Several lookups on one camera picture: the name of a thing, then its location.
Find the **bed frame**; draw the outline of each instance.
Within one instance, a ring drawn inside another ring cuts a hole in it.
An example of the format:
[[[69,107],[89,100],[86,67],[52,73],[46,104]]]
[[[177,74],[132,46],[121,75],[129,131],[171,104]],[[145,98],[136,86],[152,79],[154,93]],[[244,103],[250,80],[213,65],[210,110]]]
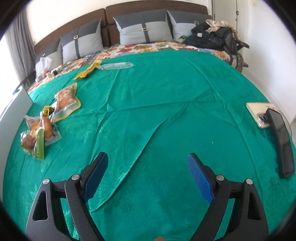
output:
[[[195,3],[188,3],[183,1],[172,1],[172,0],[143,0],[143,1],[132,1],[132,2],[124,2],[119,4],[114,4],[104,8],[95,10],[93,12],[82,15],[60,28],[56,29],[45,38],[43,38],[40,42],[38,42],[34,46],[34,51],[36,54],[43,51],[47,48],[51,43],[57,41],[64,34],[74,30],[75,28],[98,20],[101,21],[101,35],[104,47],[109,47],[114,44],[119,44],[119,31],[117,30],[117,26],[113,17],[134,13],[134,12],[142,12],[148,10],[157,10],[157,9],[167,9],[167,10],[177,10],[184,12],[194,12],[201,14],[208,14],[207,7]]]

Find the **green fabric sheet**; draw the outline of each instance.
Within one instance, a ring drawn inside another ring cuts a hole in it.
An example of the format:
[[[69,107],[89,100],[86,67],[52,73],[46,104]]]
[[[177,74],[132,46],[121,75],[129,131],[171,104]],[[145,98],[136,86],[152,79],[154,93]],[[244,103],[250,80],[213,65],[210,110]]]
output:
[[[266,102],[262,93],[222,60],[197,51],[162,51],[109,60],[134,67],[96,69],[79,80],[81,108],[57,123],[62,139],[45,149],[45,160],[25,155],[21,124],[4,175],[4,206],[25,231],[36,192],[45,178],[68,179],[100,151],[109,166],[88,208],[108,240],[189,240],[209,204],[201,198],[186,160],[195,152],[228,180],[254,181],[272,231],[296,195],[296,178],[279,179],[274,139],[260,129],[246,102]],[[28,112],[36,116],[54,94],[86,67],[34,91]],[[65,200],[65,218],[78,239]],[[217,234],[223,236],[229,202]]]

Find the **white plastic bag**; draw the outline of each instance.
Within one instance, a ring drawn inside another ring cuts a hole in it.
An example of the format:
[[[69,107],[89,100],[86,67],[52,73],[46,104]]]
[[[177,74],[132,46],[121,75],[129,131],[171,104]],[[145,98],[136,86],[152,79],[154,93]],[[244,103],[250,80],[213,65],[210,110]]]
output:
[[[36,82],[43,80],[46,77],[46,71],[49,70],[50,65],[52,64],[52,59],[48,57],[41,57],[36,67]]]

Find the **metal screw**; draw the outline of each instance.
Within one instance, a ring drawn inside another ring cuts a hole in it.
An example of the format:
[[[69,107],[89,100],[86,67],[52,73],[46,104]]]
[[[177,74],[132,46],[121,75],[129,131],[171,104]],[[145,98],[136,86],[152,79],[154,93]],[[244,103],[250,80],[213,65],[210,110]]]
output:
[[[247,179],[246,180],[246,183],[252,185],[253,184],[253,181],[251,179]]]
[[[74,174],[73,176],[72,176],[72,180],[78,180],[79,179],[79,174]]]
[[[224,180],[224,177],[222,176],[222,175],[217,175],[217,180],[219,180],[219,181],[223,181]]]
[[[47,179],[44,179],[42,183],[43,183],[43,184],[47,184],[47,183],[49,183],[49,179],[48,179],[48,178],[47,178]]]

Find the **gray curtain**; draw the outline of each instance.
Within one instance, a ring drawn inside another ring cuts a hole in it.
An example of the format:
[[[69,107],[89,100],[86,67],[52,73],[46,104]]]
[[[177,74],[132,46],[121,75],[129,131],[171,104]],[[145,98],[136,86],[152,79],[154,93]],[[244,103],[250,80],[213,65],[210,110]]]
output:
[[[35,68],[35,53],[29,30],[26,9],[11,23],[5,33],[6,42],[11,53],[16,74],[21,82]]]

